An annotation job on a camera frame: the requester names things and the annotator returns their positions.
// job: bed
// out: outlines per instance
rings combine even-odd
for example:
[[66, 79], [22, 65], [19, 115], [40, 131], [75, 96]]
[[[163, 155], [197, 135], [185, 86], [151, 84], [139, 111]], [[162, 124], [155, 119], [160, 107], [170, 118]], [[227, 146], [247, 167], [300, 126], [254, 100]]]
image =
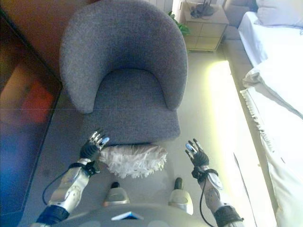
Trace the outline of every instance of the bed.
[[[257, 1], [258, 12], [246, 12], [239, 26], [254, 67], [243, 79], [241, 94], [266, 155], [277, 226], [303, 226], [303, 1], [276, 2]], [[298, 15], [285, 22], [279, 7]]]

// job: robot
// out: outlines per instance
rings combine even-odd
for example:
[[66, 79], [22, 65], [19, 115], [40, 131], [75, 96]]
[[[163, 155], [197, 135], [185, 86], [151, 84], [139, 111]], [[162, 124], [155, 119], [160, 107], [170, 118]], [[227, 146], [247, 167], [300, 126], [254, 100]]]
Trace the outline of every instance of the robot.
[[[168, 206], [156, 204], [130, 204], [126, 191], [114, 182], [103, 203], [104, 207], [88, 213], [68, 218], [78, 206], [81, 195], [94, 174], [100, 172], [95, 159], [98, 152], [109, 141], [101, 131], [95, 131], [83, 145], [80, 158], [69, 166], [59, 187], [53, 192], [45, 210], [36, 223], [30, 227], [205, 227], [210, 225], [201, 212], [205, 223], [191, 216], [193, 204], [188, 192], [183, 190], [182, 179], [177, 178], [175, 189], [170, 195]], [[205, 195], [207, 207], [215, 217], [218, 227], [244, 227], [235, 208], [220, 200], [223, 186], [218, 173], [210, 169], [209, 159], [200, 143], [186, 144], [191, 162], [194, 165], [192, 175], [202, 189], [201, 199]]]

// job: white fluffy cushion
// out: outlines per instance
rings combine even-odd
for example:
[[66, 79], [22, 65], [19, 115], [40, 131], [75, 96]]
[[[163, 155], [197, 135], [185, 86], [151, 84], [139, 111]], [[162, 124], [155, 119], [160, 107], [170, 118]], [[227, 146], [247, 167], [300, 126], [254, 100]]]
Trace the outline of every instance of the white fluffy cushion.
[[303, 27], [303, 0], [257, 0], [257, 5], [263, 25]]

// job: beige nightstand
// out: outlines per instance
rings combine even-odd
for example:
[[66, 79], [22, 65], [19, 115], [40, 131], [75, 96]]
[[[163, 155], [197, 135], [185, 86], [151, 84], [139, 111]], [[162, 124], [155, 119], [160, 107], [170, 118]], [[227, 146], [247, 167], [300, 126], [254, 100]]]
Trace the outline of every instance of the beige nightstand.
[[209, 17], [192, 18], [190, 8], [196, 3], [183, 2], [180, 22], [186, 24], [190, 34], [185, 36], [188, 50], [216, 51], [229, 22], [220, 5], [211, 5], [215, 13]]

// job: white bed sheet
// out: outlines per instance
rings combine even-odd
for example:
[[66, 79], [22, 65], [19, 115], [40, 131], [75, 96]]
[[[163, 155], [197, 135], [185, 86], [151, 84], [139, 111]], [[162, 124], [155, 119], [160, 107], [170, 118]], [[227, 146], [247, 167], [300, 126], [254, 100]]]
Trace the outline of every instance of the white bed sheet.
[[241, 91], [257, 123], [275, 197], [279, 227], [303, 226], [303, 119], [259, 83]]
[[302, 57], [303, 35], [299, 28], [262, 26], [255, 12], [246, 12], [238, 30], [254, 67], [274, 56]]

